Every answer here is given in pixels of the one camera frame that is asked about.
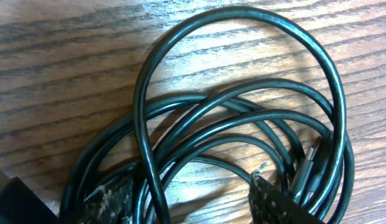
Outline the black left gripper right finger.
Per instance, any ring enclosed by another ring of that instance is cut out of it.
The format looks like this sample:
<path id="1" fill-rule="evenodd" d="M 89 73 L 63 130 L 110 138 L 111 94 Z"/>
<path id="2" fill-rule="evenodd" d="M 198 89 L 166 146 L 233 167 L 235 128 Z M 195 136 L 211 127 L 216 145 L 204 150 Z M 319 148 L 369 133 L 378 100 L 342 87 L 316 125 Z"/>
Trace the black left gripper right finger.
<path id="1" fill-rule="evenodd" d="M 269 161 L 250 175 L 248 201 L 253 224 L 323 224 L 290 198 L 283 195 L 261 175 Z"/>

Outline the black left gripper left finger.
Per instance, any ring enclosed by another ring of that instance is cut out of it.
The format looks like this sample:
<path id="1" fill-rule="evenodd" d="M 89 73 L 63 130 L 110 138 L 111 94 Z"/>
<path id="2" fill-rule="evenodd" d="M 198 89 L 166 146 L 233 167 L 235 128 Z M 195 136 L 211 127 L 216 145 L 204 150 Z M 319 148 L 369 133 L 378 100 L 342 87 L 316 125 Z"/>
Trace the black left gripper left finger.
<path id="1" fill-rule="evenodd" d="M 84 201 L 78 224 L 131 224 L 133 176 L 115 177 L 100 184 Z"/>

